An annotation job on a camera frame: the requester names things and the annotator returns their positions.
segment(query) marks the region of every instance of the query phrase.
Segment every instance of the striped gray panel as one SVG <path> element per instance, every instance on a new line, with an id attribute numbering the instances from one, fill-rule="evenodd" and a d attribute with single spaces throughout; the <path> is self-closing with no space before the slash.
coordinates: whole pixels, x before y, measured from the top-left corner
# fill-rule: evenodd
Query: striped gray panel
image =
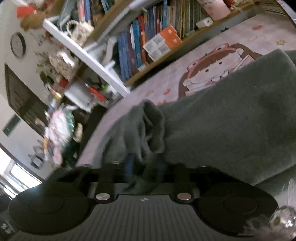
<path id="1" fill-rule="evenodd" d="M 229 237 L 205 225 L 189 205 L 169 195 L 120 195 L 97 205 L 87 220 L 62 234 L 38 236 L 18 232 L 11 241 L 254 241 Z"/>

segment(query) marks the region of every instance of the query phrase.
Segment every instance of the window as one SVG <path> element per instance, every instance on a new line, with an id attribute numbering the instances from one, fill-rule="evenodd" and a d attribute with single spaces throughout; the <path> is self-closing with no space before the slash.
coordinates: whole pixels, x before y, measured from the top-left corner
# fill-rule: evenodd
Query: window
<path id="1" fill-rule="evenodd" d="M 42 183 L 38 176 L 30 173 L 30 170 L 26 170 L 1 144 L 0 158 L 4 160 L 0 162 L 0 189 L 10 198 Z"/>
<path id="2" fill-rule="evenodd" d="M 13 160 L 7 167 L 4 177 L 6 177 L 8 182 L 19 191 L 24 191 L 41 184 L 40 180 L 31 175 Z"/>
<path id="3" fill-rule="evenodd" d="M 25 185 L 27 188 L 33 188 L 41 183 L 38 179 L 33 177 L 25 169 L 14 163 L 11 171 L 9 172 L 18 182 Z"/>

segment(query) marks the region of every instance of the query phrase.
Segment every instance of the pink container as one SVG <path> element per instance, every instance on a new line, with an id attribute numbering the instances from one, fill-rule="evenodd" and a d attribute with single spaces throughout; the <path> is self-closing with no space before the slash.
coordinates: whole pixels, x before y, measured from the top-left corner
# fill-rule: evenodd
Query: pink container
<path id="1" fill-rule="evenodd" d="M 213 21 L 228 16 L 231 12 L 223 0 L 198 0 Z"/>

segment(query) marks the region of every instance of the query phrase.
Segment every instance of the shelf board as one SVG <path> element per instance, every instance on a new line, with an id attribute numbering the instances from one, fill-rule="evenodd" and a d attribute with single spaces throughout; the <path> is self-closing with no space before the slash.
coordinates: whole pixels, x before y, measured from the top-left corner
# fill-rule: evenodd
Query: shelf board
<path id="1" fill-rule="evenodd" d="M 241 10 L 247 10 L 251 7 L 253 7 L 254 4 L 253 3 L 245 3 L 241 6 L 238 6 L 240 11 Z M 169 56 L 171 56 L 172 54 L 174 54 L 175 52 L 177 52 L 178 50 L 180 50 L 181 48 L 183 48 L 184 46 L 186 46 L 190 41 L 194 40 L 196 37 L 204 34 L 205 32 L 209 31 L 210 29 L 218 26 L 219 24 L 229 20 L 230 18 L 238 15 L 240 13 L 239 10 L 233 10 L 231 11 L 231 14 L 229 14 L 227 17 L 221 19 L 221 20 L 218 20 L 218 21 L 215 21 L 213 22 L 212 25 L 208 26 L 208 27 L 204 27 L 204 28 L 201 28 L 201 29 L 198 29 L 196 30 L 196 32 L 192 35 L 190 35 L 189 37 L 183 39 L 183 42 L 177 46 L 176 48 L 172 49 L 170 52 L 168 52 L 167 54 L 165 54 L 164 56 L 162 56 L 160 59 L 158 59 L 157 61 L 155 62 L 152 62 L 150 63 L 144 70 L 136 73 L 134 76 L 132 76 L 130 79 L 128 79 L 126 82 L 125 82 L 125 86 L 130 86 L 132 85 L 134 82 L 138 81 L 140 78 L 142 78 L 145 74 L 147 74 L 150 70 L 152 70 L 153 68 L 157 67 L 158 65 L 160 65 L 161 63 L 163 63 L 166 59 L 168 59 Z"/>
<path id="2" fill-rule="evenodd" d="M 105 69 L 87 51 L 75 43 L 66 33 L 61 32 L 51 21 L 55 18 L 44 19 L 43 27 L 52 34 L 60 43 L 72 51 L 82 62 L 110 84 L 119 94 L 126 97 L 130 91 L 123 85 L 119 78 L 116 78 L 109 70 Z"/>

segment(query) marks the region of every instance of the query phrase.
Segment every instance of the round black pad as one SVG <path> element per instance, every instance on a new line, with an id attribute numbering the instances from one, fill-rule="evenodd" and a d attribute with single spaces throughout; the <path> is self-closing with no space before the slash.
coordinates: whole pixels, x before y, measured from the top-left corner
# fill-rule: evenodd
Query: round black pad
<path id="1" fill-rule="evenodd" d="M 278 204 L 265 191 L 246 183 L 220 183 L 201 196 L 197 209 L 215 230 L 237 236 L 246 221 L 261 214 L 270 217 Z"/>
<path id="2" fill-rule="evenodd" d="M 22 231 L 57 234 L 80 224 L 89 213 L 87 197 L 71 183 L 50 182 L 18 194 L 9 215 Z"/>

